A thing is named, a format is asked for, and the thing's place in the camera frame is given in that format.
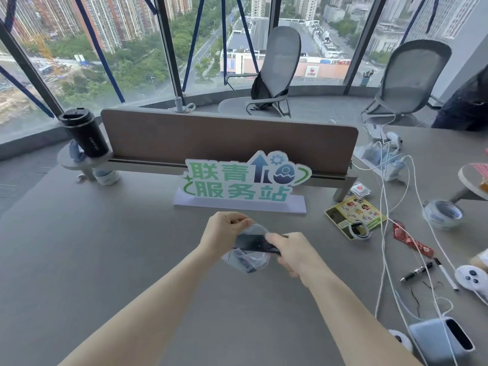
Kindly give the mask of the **person's right hand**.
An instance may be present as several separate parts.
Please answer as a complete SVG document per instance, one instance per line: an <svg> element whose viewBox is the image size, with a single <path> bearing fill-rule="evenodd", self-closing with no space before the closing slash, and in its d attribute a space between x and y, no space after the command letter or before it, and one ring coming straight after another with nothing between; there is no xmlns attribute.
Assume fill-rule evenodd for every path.
<svg viewBox="0 0 488 366"><path fill-rule="evenodd" d="M301 232L287 233L283 236L285 236L285 247L279 249L281 256L278 262L288 270L290 276L300 278L307 288L335 277Z"/></svg>

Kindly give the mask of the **person's left hand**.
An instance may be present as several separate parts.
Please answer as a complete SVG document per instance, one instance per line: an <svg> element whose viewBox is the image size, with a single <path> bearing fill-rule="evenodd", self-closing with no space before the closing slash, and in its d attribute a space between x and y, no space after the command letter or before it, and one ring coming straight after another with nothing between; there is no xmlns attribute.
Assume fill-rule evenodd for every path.
<svg viewBox="0 0 488 366"><path fill-rule="evenodd" d="M232 226L226 221L226 212L211 216L204 229L198 250L214 260L220 259L234 248L236 237L250 226Z"/></svg>

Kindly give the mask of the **black device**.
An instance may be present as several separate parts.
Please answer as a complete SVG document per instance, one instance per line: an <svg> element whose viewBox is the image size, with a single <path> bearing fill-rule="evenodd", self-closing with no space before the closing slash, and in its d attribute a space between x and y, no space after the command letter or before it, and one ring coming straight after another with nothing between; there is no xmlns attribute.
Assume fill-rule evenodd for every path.
<svg viewBox="0 0 488 366"><path fill-rule="evenodd" d="M265 235L240 234L236 237L234 248L281 256L279 249L266 240Z"/></svg>

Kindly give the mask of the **clear plastic bag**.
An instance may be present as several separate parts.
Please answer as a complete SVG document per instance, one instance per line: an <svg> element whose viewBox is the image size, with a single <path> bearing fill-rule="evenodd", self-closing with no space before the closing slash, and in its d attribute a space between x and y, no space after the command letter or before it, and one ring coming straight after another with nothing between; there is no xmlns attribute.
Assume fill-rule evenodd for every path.
<svg viewBox="0 0 488 366"><path fill-rule="evenodd" d="M221 260L245 273L253 273L265 268L271 259L270 253L242 250L238 247L225 253Z"/></svg>

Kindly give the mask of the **person's left forearm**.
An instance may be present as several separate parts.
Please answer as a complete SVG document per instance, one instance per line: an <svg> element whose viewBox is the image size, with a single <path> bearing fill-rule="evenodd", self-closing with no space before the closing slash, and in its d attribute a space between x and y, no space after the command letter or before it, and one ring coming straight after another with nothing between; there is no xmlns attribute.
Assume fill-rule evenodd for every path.
<svg viewBox="0 0 488 366"><path fill-rule="evenodd" d="M198 286L234 241L202 240L58 366L157 366Z"/></svg>

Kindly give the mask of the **person's right forearm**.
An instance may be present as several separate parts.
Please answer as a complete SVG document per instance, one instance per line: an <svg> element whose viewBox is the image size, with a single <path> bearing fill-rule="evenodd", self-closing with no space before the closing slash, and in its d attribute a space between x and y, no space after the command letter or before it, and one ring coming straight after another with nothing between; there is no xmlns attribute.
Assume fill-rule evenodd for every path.
<svg viewBox="0 0 488 366"><path fill-rule="evenodd" d="M345 366L422 366L327 268L303 272Z"/></svg>

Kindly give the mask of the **brown desk divider panel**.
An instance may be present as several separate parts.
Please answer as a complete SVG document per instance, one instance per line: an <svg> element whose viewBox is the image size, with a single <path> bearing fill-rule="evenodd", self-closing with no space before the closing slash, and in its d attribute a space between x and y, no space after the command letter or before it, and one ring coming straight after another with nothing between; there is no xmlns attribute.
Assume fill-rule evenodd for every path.
<svg viewBox="0 0 488 366"><path fill-rule="evenodd" d="M186 159L247 161L283 151L311 169L305 186L336 188L341 202L357 173L349 168L359 131L350 125L165 109L104 109L101 120L119 170L181 175Z"/></svg>

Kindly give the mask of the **small white tape roll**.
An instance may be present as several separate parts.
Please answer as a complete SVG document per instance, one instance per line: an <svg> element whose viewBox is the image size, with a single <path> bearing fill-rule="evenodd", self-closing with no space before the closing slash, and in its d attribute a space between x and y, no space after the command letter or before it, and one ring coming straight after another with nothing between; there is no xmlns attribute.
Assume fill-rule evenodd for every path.
<svg viewBox="0 0 488 366"><path fill-rule="evenodd" d="M368 240L371 237L371 231L362 221L351 222L348 228L353 240Z"/></svg>

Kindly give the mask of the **black pen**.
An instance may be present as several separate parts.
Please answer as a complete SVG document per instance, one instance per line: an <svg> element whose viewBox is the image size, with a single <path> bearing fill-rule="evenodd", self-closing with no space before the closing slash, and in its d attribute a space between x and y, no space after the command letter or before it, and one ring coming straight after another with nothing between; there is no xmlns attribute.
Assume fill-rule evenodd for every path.
<svg viewBox="0 0 488 366"><path fill-rule="evenodd" d="M407 273L400 279L401 283L406 283L417 276L423 275L424 273L428 272L434 266L434 261L428 261L425 264L421 265L420 267L416 268L415 270Z"/></svg>

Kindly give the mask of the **black thread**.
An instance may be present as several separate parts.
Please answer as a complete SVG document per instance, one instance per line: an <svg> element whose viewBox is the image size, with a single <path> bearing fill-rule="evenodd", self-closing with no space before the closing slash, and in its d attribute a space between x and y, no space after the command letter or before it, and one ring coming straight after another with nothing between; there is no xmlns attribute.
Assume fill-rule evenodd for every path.
<svg viewBox="0 0 488 366"><path fill-rule="evenodd" d="M441 285L441 286L444 286L444 284L443 284L442 282L440 282L440 281L436 281L436 282L433 282L433 283L434 283L434 288L433 288L433 290L435 290L435 289L436 289L436 287L438 287L438 286L440 286L440 285ZM409 289L410 289L410 293L411 293L411 295L412 295L412 297L413 297L414 301L416 302L416 313L417 313L417 314L416 314L416 315L412 315L412 316L413 316L414 318L416 318L416 319L420 319L420 320L422 320L422 317L421 317L421 314L420 314L420 302L418 301L417 297L416 297L416 296L415 296L415 294L414 294L414 291L413 291L413 286L412 286L412 285L410 285L410 286L409 286Z"/></svg>

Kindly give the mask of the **white handheld device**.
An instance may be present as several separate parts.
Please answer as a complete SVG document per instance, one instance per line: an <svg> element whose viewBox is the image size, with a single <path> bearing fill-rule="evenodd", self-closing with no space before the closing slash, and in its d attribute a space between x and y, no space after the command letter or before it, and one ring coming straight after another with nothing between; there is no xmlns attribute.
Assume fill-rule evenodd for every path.
<svg viewBox="0 0 488 366"><path fill-rule="evenodd" d="M403 140L397 133L389 131L385 134L385 137L386 145L389 146L390 149L394 149L398 152L401 151L403 147Z"/></svg>

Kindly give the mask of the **white round gadget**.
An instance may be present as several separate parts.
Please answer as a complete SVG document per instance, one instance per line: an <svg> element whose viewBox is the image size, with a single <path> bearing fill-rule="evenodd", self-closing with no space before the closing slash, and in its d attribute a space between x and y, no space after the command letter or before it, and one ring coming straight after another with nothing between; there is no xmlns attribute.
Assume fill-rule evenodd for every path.
<svg viewBox="0 0 488 366"><path fill-rule="evenodd" d="M389 329L388 332L400 343L402 344L410 353L413 353L413 344L410 338L397 330Z"/></svg>

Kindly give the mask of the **white marker black cap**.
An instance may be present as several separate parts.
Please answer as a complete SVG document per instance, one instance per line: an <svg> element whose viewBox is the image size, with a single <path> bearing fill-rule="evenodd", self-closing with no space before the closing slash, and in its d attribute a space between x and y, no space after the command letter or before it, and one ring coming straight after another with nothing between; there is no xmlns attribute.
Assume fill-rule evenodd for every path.
<svg viewBox="0 0 488 366"><path fill-rule="evenodd" d="M449 285L452 287L452 289L455 292L459 292L459 287L454 282L454 280L452 279L452 277L449 275L447 269L444 267L444 265L441 263L441 261L438 258L436 258L436 257L433 257L433 259L434 259L435 263L437 264L437 266L439 267L439 269L441 270L443 276L448 281Z"/></svg>

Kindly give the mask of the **light blue clip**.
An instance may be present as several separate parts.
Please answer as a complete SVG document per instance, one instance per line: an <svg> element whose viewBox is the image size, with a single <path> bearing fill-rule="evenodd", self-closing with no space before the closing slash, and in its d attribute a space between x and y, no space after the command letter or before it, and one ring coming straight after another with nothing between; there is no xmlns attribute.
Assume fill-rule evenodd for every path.
<svg viewBox="0 0 488 366"><path fill-rule="evenodd" d="M85 161L87 158L86 153L82 149L82 147L79 146L77 141L71 140L69 145L68 145L68 150L69 150L69 156L75 163L81 163Z"/></svg>

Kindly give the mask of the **round grey clamp-on cup tray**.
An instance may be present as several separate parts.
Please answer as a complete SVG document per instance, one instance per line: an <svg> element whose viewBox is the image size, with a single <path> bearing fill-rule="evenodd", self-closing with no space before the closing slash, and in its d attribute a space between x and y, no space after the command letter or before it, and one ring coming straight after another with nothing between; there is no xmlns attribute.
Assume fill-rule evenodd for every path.
<svg viewBox="0 0 488 366"><path fill-rule="evenodd" d="M108 160L112 159L114 155L111 147L109 147L109 151L101 157L91 158L87 156L85 161L81 163L75 163L69 156L68 145L69 144L65 145L59 151L57 155L58 164L65 169L81 172L85 179L93 182L96 181L93 175L93 170L105 164Z"/></svg>

